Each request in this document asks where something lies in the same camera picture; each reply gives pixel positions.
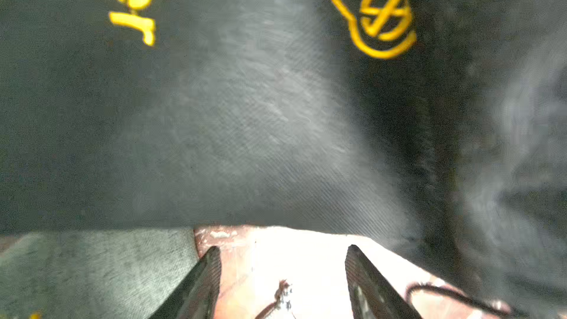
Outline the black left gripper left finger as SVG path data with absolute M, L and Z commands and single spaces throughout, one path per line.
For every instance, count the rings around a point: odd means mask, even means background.
M 221 252 L 212 246 L 149 319 L 214 317 L 221 280 Z

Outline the black hair dryer bag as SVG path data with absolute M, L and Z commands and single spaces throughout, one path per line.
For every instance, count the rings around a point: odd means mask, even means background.
M 1 233 L 368 237 L 566 311 L 566 0 L 1 0 Z

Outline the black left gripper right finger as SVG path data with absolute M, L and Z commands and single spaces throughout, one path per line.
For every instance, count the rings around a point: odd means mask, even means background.
M 354 319 L 421 319 L 357 245 L 345 259 L 348 293 Z

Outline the grey fabric drawstring pouch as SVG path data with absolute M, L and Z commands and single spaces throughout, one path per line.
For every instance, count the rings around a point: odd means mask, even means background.
M 149 318 L 197 261 L 190 228 L 28 233 L 1 250 L 1 317 Z

